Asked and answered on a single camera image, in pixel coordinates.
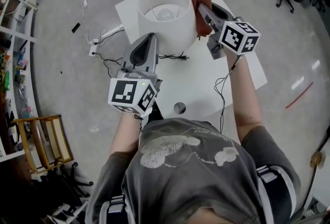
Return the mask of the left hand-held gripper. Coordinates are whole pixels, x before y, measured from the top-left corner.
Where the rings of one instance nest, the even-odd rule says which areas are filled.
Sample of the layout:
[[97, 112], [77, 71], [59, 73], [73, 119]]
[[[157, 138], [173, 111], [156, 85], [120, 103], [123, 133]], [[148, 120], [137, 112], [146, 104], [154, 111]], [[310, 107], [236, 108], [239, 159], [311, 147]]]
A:
[[162, 80], [155, 73], [159, 56], [157, 35], [149, 33], [138, 40], [135, 48], [125, 51], [121, 68], [110, 81], [108, 104], [123, 113], [144, 117], [151, 113]]

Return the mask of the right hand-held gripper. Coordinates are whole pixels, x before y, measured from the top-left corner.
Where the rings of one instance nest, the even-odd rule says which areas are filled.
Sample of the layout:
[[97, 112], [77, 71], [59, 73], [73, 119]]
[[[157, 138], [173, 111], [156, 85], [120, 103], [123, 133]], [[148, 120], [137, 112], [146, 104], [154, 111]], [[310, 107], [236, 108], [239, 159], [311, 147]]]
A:
[[211, 34], [207, 47], [214, 60], [224, 57], [223, 48], [226, 47], [236, 55], [252, 52], [261, 36], [248, 22], [231, 21], [232, 14], [212, 3], [212, 10], [204, 3], [198, 7], [197, 32]]

